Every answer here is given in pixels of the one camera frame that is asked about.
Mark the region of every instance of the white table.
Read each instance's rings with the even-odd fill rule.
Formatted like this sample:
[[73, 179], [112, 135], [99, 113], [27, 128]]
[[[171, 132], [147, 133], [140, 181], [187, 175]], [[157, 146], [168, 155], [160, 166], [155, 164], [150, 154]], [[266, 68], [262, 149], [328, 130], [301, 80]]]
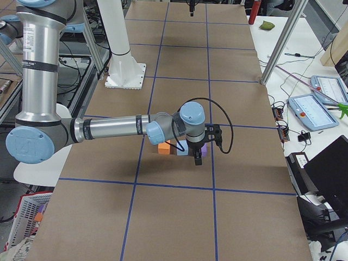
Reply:
[[[270, 31], [264, 31], [259, 29], [259, 26], [263, 23], [263, 21], [269, 21], [274, 23], [276, 26], [274, 29]], [[285, 17], [261, 17], [258, 16], [255, 20], [254, 25], [250, 26], [252, 37], [254, 40], [254, 44], [256, 47], [256, 51], [258, 53], [259, 60], [267, 62], [269, 60], [269, 56], [272, 54], [272, 51], [275, 47], [275, 44], [280, 36], [280, 33], [287, 21]], [[302, 55], [313, 56], [320, 50], [321, 45], [317, 40], [315, 34], [310, 28], [305, 18], [301, 18], [294, 29], [285, 49], [283, 55], [280, 57], [278, 64], [284, 63], [286, 61], [293, 60], [305, 60], [305, 61], [297, 61], [295, 63], [287, 63], [284, 65], [280, 65], [282, 68], [287, 70], [288, 72], [296, 72], [299, 74], [304, 74], [306, 77], [311, 77], [313, 75], [320, 76], [333, 76], [339, 77], [337, 71], [334, 67], [324, 67], [320, 63], [320, 58], [324, 54], [322, 51], [319, 55], [317, 55], [312, 62], [312, 59], [299, 58], [294, 56], [284, 55], [284, 53], [300, 53]], [[312, 62], [310, 67], [305, 72], [307, 66]], [[280, 85], [284, 82], [288, 75], [279, 69], [275, 68], [270, 80], [268, 81], [266, 87], [268, 93], [272, 95], [276, 101], [283, 101], [286, 103], [288, 96], [280, 89]], [[302, 78], [303, 81], [310, 83], [309, 79]], [[293, 87], [296, 84], [296, 80], [289, 77], [286, 83], [283, 85], [283, 88], [290, 93]], [[295, 88], [293, 94], [291, 96], [298, 96], [311, 93], [310, 89], [306, 87], [304, 84], [298, 83]], [[284, 118], [287, 119], [286, 115], [288, 113], [288, 124], [289, 128], [296, 132], [301, 132], [301, 130], [309, 131], [305, 128], [305, 126], [296, 118], [295, 114], [291, 109], [287, 112], [288, 108], [284, 110]], [[331, 111], [331, 113], [337, 118], [340, 117], [340, 111]], [[314, 156], [316, 156], [320, 151], [322, 151], [325, 147], [327, 147], [330, 143], [332, 143], [338, 136], [342, 134], [348, 134], [348, 118], [345, 116], [344, 119], [339, 120], [339, 126], [324, 129], [324, 131], [311, 132], [312, 136], [312, 144], [307, 146], [305, 149], [305, 153], [309, 160], [311, 160]], [[292, 152], [299, 152], [303, 150], [305, 143], [297, 141], [298, 134], [290, 132], [290, 142], [286, 142], [284, 145], [284, 155], [288, 156]]]

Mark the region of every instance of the black device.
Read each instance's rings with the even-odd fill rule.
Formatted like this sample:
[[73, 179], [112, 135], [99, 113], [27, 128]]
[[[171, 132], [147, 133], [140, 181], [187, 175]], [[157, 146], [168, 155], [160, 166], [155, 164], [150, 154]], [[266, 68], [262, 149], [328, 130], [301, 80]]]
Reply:
[[304, 169], [304, 165], [309, 162], [306, 153], [291, 153], [286, 157], [286, 160], [288, 162], [289, 171], [296, 180], [296, 184], [299, 188], [299, 194], [303, 195], [309, 191], [318, 192], [318, 189], [313, 184], [312, 180], [309, 178]]
[[341, 219], [348, 218], [348, 139], [341, 135], [304, 169]]
[[310, 139], [310, 132], [301, 132], [301, 135], [297, 136], [297, 139], [299, 142], [309, 140]]

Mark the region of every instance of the blue joint cap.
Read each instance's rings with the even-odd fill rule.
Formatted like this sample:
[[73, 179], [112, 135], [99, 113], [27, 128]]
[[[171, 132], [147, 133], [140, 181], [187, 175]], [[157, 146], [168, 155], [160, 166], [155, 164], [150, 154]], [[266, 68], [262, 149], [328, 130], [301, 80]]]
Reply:
[[17, 0], [17, 1], [20, 4], [24, 5], [25, 7], [34, 7], [34, 8], [46, 7], [55, 2], [55, 0]]
[[54, 144], [43, 131], [34, 127], [14, 128], [6, 137], [6, 148], [16, 160], [36, 164], [54, 154]]
[[64, 33], [82, 33], [85, 29], [85, 23], [68, 24], [63, 30]]
[[6, 45], [9, 45], [10, 43], [12, 43], [12, 39], [10, 37], [1, 33], [0, 33], [0, 40], [2, 40], [2, 42]]
[[3, 20], [5, 22], [19, 22], [20, 19], [16, 15], [5, 15], [3, 17], [0, 17], [0, 20]]
[[165, 141], [163, 130], [156, 121], [152, 121], [146, 125], [146, 134], [152, 145], [157, 145]]
[[198, 102], [187, 102], [182, 105], [180, 117], [189, 125], [200, 125], [206, 120], [204, 109]]

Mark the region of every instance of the red object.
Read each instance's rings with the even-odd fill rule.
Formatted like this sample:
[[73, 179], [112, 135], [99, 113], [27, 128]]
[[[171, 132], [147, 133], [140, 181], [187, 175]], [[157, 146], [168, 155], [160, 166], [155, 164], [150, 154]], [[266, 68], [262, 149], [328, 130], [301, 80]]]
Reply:
[[254, 3], [252, 5], [250, 17], [249, 17], [249, 24], [254, 24], [255, 18], [257, 14], [259, 13], [259, 8], [261, 5], [261, 0], [254, 0]]

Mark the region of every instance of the gray robot arm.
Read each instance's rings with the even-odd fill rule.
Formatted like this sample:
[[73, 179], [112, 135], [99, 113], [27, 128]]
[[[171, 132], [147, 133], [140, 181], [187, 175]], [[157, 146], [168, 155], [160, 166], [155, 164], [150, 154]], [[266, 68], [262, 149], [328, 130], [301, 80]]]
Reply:
[[23, 37], [23, 24], [16, 15], [0, 17], [0, 40], [9, 45], [15, 39]]
[[204, 125], [203, 107], [187, 102], [173, 115], [158, 113], [107, 119], [61, 119], [56, 112], [59, 34], [68, 21], [81, 30], [82, 0], [17, 0], [17, 15], [23, 22], [23, 99], [16, 115], [16, 128], [6, 139], [9, 153], [17, 160], [36, 164], [61, 148], [98, 138], [147, 134], [152, 144], [186, 135], [196, 165], [200, 149], [221, 130]]

